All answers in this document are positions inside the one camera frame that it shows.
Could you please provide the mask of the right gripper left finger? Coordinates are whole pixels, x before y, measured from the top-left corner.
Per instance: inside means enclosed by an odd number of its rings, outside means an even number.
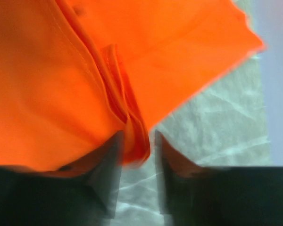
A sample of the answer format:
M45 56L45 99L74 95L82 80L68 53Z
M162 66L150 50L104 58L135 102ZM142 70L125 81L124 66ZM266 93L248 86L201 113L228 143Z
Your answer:
M105 226L114 217L124 133L58 170L0 166L0 226Z

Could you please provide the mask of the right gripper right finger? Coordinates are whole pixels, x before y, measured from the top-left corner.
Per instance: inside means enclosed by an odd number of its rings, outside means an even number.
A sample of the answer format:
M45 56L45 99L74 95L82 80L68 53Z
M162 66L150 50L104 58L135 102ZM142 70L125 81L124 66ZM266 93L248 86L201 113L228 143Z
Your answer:
M200 166L155 132L167 226L283 226L283 166Z

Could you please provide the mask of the orange t shirt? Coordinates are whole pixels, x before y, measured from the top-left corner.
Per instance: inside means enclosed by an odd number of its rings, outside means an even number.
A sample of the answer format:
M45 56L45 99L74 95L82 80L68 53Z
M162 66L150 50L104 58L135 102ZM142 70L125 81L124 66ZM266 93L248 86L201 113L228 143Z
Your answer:
M231 0L0 0L0 166L83 170L265 48Z

